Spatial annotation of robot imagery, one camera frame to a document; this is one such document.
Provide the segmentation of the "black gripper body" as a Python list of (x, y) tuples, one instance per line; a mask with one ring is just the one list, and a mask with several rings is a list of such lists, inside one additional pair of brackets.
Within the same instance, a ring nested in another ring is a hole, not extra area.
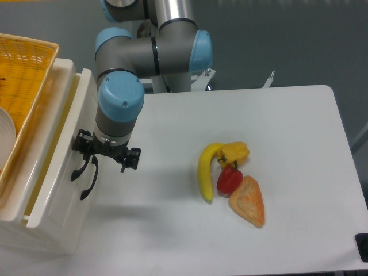
[(128, 142), (122, 145), (115, 145), (111, 141), (102, 142), (95, 135), (93, 135), (92, 142), (90, 144), (91, 154), (100, 154), (114, 159), (117, 163), (122, 163), (126, 157), (126, 147)]

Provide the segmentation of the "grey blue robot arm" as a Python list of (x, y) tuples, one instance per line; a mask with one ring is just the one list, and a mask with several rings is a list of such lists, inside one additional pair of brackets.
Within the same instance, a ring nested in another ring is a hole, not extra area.
[(109, 21), (148, 20), (158, 31), (136, 39), (117, 27), (98, 34), (94, 129), (80, 130), (72, 149), (85, 164), (97, 164), (97, 155), (103, 155), (123, 169), (135, 169), (141, 150), (127, 145), (143, 108), (141, 80), (207, 70), (213, 61), (212, 42), (198, 28), (190, 1), (102, 1), (101, 6)]

